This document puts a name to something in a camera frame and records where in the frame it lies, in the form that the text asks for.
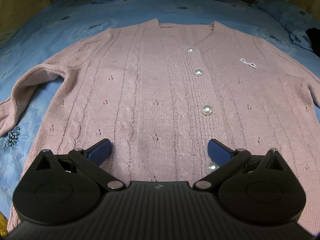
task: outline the black object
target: black object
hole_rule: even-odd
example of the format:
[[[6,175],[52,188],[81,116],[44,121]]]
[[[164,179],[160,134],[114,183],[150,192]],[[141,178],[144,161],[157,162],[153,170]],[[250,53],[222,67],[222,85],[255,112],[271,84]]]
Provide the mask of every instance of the black object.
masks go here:
[[[276,149],[258,156],[211,141],[232,159],[193,189],[137,181],[126,188],[81,151],[41,151],[13,194],[22,223],[4,239],[312,239],[297,224],[305,193]]]
[[[313,52],[320,57],[320,30],[312,28],[306,31],[310,41]]]

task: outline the blue bedsheet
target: blue bedsheet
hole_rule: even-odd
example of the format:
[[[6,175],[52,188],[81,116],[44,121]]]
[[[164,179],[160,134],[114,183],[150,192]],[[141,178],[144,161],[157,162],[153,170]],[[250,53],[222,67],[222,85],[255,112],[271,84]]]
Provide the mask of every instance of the blue bedsheet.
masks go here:
[[[320,58],[294,44],[271,16],[239,1],[213,0],[58,0],[27,23],[0,49],[0,101],[27,70],[80,39],[107,28],[118,28],[158,18],[161,23],[209,24],[265,38],[320,77]],[[0,138],[0,210],[9,217],[12,193],[44,113],[59,86],[59,78],[39,87],[17,126]]]

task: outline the silver screw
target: silver screw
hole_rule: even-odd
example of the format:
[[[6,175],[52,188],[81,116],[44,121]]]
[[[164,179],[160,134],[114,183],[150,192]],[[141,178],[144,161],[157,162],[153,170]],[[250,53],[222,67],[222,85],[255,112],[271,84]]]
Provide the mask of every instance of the silver screw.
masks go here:
[[[196,187],[200,189],[207,189],[211,187],[211,183],[206,180],[201,180],[196,183]]]
[[[118,180],[113,180],[110,181],[107,186],[111,189],[120,189],[121,187],[123,187],[123,183],[121,181]]]

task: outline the cable knit pattern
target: cable knit pattern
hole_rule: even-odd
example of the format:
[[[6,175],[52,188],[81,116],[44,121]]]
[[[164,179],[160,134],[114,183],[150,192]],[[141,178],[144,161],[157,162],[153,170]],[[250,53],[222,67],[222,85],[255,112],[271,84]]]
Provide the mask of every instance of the cable knit pattern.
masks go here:
[[[195,76],[196,69],[203,75]],[[299,223],[319,230],[320,125],[313,102],[320,105],[320,80],[267,41],[217,22],[155,19],[106,30],[22,76],[0,104],[0,135],[14,127],[35,87],[58,75],[65,81],[24,172],[41,149],[65,154],[109,138],[114,151],[102,168],[122,181],[193,184],[206,175],[211,138],[260,155],[277,147],[307,194]],[[201,113],[204,105],[212,114]],[[12,209],[8,230],[18,223]]]

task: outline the knit sweater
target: knit sweater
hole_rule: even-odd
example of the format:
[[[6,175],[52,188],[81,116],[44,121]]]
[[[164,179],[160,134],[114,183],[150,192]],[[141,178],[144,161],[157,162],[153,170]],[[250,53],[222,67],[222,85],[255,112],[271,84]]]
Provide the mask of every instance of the knit sweater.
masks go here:
[[[218,22],[108,29],[22,76],[0,104],[0,135],[37,84],[59,75],[23,173],[41,149],[66,154],[109,138],[113,154],[102,168],[118,179],[192,185],[206,175],[211,138],[256,155],[276,147],[307,194],[299,223],[320,228],[320,80],[267,41]],[[8,229],[18,223],[12,209]]]

